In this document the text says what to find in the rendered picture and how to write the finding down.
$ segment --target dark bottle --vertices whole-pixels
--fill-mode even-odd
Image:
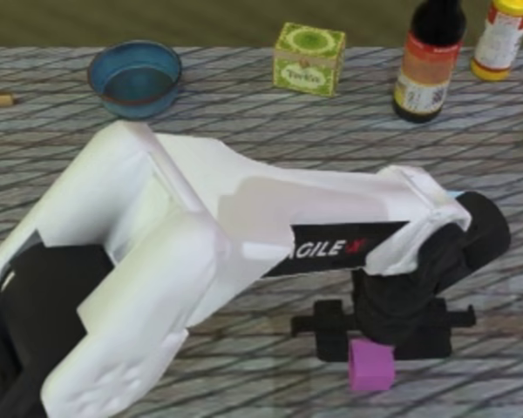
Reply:
[[[400,118],[424,123],[442,111],[465,28],[460,0],[425,0],[417,7],[393,95]]]

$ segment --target black bracket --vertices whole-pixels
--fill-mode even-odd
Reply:
[[[444,359],[452,354],[452,329],[473,327],[476,316],[472,306],[466,311],[447,310],[444,299],[436,298],[426,308],[424,321],[403,344],[395,347],[398,361]],[[325,362],[349,360],[350,333],[357,331],[354,314],[346,314],[342,300],[319,300],[310,316],[291,319],[291,333],[314,334],[316,356]]]

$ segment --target bottle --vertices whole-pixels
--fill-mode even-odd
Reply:
[[[441,112],[465,29],[460,0],[425,0],[417,7],[393,93],[400,118],[424,123]]]
[[[505,79],[523,40],[523,0],[492,0],[471,70],[486,81]]]

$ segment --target black label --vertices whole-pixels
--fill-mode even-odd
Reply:
[[[295,225],[295,250],[265,277],[356,269],[407,222]]]

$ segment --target purple cube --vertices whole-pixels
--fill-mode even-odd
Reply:
[[[389,390],[395,380],[393,347],[366,340],[352,340],[349,350],[349,377],[352,390]]]

